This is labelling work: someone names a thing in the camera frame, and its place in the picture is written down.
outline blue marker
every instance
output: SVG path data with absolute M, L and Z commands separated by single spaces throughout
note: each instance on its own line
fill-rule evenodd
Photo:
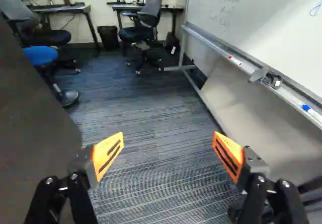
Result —
M 313 109 L 311 109 L 309 106 L 307 105 L 302 105 L 302 109 L 307 112 L 308 114 L 310 114 L 313 118 L 315 118 L 317 121 L 319 121 L 320 123 L 322 123 L 322 116 L 315 112 Z

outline gray office chair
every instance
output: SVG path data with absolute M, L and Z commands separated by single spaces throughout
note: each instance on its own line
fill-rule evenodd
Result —
M 0 10 L 18 35 L 23 47 L 45 45 L 64 46 L 71 40 L 71 34 L 66 30 L 40 29 L 40 19 L 22 0 L 0 0 Z M 76 73 L 81 70 L 76 66 L 76 60 L 59 60 L 61 67 L 72 68 Z
M 162 0 L 146 0 L 143 9 L 137 15 L 131 15 L 132 17 L 137 17 L 140 24 L 135 27 L 123 28 L 119 32 L 119 36 L 123 41 L 123 53 L 125 56 L 127 45 L 131 45 L 141 51 L 141 63 L 136 67 L 136 74 L 141 74 L 140 69 L 146 63 L 157 67 L 159 71 L 163 70 L 160 65 L 155 63 L 155 61 L 161 62 L 161 59 L 153 59 L 147 54 L 151 48 L 151 43 L 157 41 L 156 27 L 160 22 L 161 3 Z

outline cubicle divider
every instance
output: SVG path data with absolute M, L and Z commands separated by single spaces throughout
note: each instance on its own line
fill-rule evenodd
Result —
M 0 17 L 0 206 L 23 223 L 38 183 L 64 177 L 82 135 Z

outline blue stool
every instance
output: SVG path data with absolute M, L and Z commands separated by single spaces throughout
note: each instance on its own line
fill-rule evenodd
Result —
M 74 104 L 79 97 L 76 90 L 61 90 L 51 75 L 53 62 L 58 58 L 58 52 L 48 46 L 32 46 L 23 49 L 24 53 L 37 69 L 44 81 L 52 87 L 56 98 L 63 107 Z

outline black trash can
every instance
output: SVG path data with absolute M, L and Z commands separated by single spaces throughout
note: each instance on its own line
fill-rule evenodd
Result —
M 116 26 L 98 26 L 97 31 L 106 50 L 118 49 L 120 47 Z

